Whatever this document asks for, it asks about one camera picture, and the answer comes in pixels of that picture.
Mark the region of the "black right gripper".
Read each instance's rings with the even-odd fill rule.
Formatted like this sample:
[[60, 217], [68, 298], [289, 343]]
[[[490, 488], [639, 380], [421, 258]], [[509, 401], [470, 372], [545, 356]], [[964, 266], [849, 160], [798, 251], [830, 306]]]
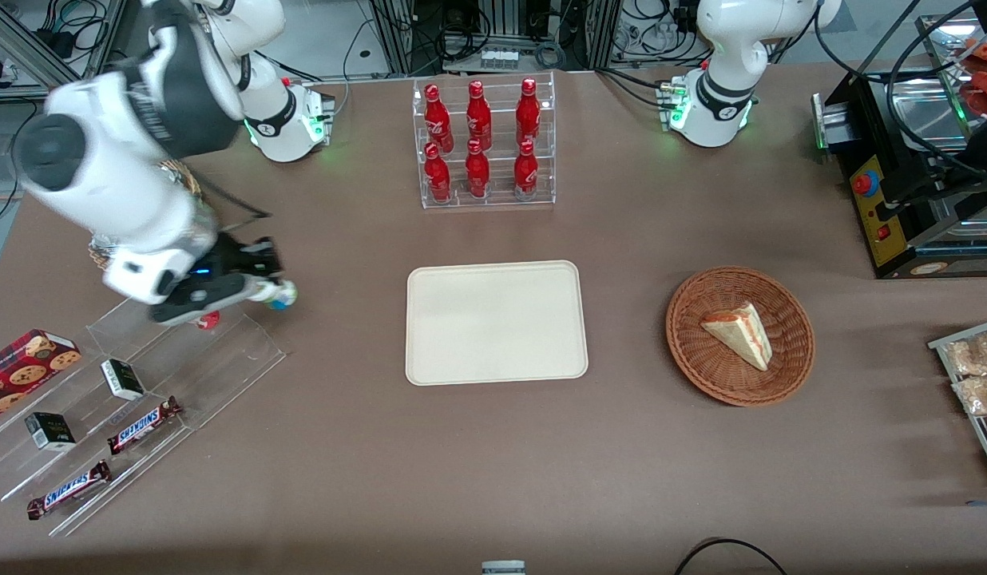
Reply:
[[279, 252], [273, 237], [260, 237], [251, 244], [235, 239], [217, 239], [209, 252], [209, 279], [238, 273], [243, 276], [268, 278], [278, 283], [284, 276], [284, 267], [278, 260]]

